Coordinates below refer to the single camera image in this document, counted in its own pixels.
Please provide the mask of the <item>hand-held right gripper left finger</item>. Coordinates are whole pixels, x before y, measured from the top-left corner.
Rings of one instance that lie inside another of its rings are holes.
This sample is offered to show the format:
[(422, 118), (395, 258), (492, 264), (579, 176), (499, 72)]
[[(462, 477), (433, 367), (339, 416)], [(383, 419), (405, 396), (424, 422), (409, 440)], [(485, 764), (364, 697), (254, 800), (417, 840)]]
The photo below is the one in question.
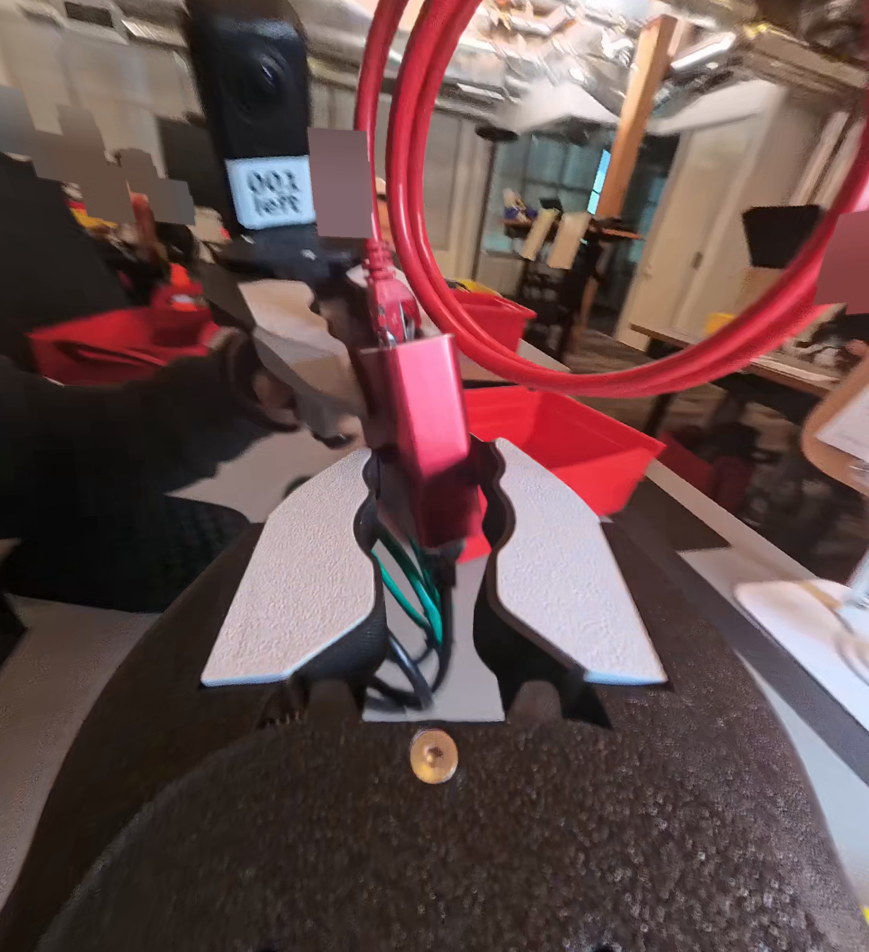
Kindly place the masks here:
[(267, 519), (201, 674), (204, 686), (360, 681), (386, 655), (371, 553), (367, 448), (312, 476)]

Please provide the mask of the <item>wooden table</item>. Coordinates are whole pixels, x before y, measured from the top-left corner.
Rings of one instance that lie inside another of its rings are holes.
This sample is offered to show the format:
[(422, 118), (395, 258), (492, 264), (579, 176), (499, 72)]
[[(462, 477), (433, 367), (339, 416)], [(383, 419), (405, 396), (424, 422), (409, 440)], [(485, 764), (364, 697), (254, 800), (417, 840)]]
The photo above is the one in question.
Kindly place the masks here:
[[(638, 334), (647, 338), (645, 353), (656, 360), (666, 351), (684, 351), (698, 343), (697, 339), (669, 327), (655, 328), (633, 323), (625, 328), (624, 333)], [(809, 395), (817, 400), (824, 399), (840, 381), (840, 377), (824, 372), (823, 368), (814, 369), (806, 364), (789, 363), (766, 355), (755, 359), (734, 373), (715, 379), (712, 384), (722, 387), (724, 382), (740, 374), (764, 380), (773, 388), (782, 387), (785, 390)], [(649, 436), (658, 436), (675, 400), (684, 394), (684, 391), (679, 391), (665, 392), (656, 396), (643, 431)], [(750, 398), (735, 396), (727, 389), (725, 396), (721, 398), (711, 415), (710, 424), (738, 422), (749, 403)]]

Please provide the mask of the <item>black chair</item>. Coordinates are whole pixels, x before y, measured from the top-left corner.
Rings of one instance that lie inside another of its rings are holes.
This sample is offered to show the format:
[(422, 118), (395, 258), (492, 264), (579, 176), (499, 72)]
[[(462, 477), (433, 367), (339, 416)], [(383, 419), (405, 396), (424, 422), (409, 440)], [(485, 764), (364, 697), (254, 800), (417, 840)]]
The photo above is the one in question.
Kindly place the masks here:
[(604, 284), (601, 260), (614, 245), (638, 240), (632, 223), (599, 218), (589, 211), (565, 212), (558, 199), (539, 210), (506, 209), (506, 237), (519, 244), (523, 262), (513, 302), (533, 313), (526, 339), (561, 361), (574, 325), (587, 315)]

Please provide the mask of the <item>red ethernet adapter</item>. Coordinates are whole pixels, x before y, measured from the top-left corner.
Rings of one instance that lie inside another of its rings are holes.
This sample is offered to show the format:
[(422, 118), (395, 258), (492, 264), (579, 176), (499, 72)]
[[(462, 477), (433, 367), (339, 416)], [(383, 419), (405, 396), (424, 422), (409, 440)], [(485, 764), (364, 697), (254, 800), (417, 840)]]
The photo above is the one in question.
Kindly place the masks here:
[(453, 337), (360, 349), (355, 364), (382, 511), (423, 549), (464, 541), (476, 531), (479, 486)]

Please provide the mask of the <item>red bag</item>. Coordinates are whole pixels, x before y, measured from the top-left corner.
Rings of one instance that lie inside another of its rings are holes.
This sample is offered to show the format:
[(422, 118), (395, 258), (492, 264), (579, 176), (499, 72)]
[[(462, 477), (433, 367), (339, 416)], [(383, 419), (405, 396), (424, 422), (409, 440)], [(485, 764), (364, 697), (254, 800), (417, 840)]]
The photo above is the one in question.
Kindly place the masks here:
[(730, 453), (716, 452), (708, 461), (683, 443), (679, 436), (685, 431), (663, 431), (658, 439), (662, 445), (657, 460), (684, 482), (698, 490), (715, 505), (731, 515), (738, 515), (750, 489), (755, 463)]
[(41, 376), (65, 386), (103, 387), (152, 377), (208, 353), (219, 331), (206, 306), (142, 306), (41, 327), (28, 335)]

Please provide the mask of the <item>black board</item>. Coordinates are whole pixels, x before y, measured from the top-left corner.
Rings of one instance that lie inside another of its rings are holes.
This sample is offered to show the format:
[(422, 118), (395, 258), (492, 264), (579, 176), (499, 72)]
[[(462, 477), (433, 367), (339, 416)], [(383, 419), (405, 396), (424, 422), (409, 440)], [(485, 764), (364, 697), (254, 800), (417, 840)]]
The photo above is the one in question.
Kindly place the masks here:
[(742, 212), (750, 266), (786, 268), (807, 244), (825, 215), (819, 205), (754, 207)]

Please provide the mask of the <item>red plastic bin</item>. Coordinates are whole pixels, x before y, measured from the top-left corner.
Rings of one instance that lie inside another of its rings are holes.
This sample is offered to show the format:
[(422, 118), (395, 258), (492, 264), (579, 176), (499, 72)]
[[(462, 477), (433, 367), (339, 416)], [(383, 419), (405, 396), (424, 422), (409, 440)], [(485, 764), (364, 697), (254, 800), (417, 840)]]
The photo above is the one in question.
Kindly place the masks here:
[(530, 510), (528, 534), (542, 535), (543, 550), (592, 554), (582, 541), (598, 519), (622, 510), (663, 445), (618, 420), (560, 394), (525, 387), (486, 387), (464, 394), (471, 434), (483, 443), (504, 440), (550, 471), (578, 498), (564, 493), (540, 503), (542, 530)]

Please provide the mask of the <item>wooden post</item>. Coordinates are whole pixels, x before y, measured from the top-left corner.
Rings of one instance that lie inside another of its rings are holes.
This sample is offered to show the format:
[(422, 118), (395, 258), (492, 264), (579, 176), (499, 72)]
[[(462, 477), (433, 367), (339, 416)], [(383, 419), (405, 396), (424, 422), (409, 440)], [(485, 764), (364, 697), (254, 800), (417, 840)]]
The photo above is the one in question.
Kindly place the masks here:
[(672, 60), (679, 19), (662, 14), (640, 31), (610, 162), (600, 190), (595, 217), (619, 218), (650, 119), (656, 91)]

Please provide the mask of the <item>person's left forearm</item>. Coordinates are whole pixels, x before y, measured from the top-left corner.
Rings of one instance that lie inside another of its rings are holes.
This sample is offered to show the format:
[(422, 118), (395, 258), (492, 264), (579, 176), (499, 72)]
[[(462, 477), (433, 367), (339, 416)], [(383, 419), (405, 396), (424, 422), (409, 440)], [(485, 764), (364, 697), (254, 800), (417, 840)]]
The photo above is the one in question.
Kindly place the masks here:
[(213, 477), (270, 430), (251, 395), (256, 369), (239, 334), (109, 387), (63, 386), (0, 356), (0, 540)]

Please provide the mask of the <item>person's left hand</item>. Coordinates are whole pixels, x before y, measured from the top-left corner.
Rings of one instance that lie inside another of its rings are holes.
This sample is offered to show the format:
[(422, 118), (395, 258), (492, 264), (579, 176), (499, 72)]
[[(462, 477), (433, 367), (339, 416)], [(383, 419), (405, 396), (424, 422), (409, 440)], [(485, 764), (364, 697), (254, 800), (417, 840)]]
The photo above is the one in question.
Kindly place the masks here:
[(283, 381), (264, 366), (250, 370), (247, 375), (252, 411), (273, 432), (298, 432), (302, 421), (298, 412), (297, 396)]

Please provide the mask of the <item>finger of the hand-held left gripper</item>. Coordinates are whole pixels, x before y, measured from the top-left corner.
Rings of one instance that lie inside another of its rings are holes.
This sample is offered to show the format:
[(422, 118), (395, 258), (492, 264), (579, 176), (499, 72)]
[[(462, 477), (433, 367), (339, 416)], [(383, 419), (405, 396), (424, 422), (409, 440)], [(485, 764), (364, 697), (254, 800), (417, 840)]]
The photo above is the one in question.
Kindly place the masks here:
[(321, 441), (348, 441), (345, 422), (367, 413), (345, 343), (312, 310), (314, 294), (298, 281), (241, 284), (251, 337), (263, 366), (294, 395), (297, 416)]

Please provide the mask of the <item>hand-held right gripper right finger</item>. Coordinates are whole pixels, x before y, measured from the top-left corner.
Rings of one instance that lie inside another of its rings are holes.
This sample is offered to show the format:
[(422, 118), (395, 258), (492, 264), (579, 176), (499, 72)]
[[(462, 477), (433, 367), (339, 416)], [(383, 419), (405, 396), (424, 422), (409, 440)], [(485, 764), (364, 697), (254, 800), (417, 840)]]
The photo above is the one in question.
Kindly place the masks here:
[(666, 684), (594, 510), (511, 441), (483, 448), (491, 610), (586, 683)]

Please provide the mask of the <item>black floor lamp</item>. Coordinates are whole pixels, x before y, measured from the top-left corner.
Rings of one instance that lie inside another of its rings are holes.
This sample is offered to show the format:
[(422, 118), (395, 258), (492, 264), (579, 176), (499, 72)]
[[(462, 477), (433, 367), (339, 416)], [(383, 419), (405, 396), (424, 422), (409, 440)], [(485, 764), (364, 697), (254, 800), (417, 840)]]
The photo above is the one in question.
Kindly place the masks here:
[(515, 142), (517, 135), (510, 128), (483, 123), (476, 128), (477, 137), (487, 144), (487, 170), (484, 181), (483, 208), (476, 232), (473, 278), (480, 279), (481, 266), (489, 255), (510, 256), (511, 240), (507, 237), (504, 185), (498, 176), (498, 156), (502, 147)]

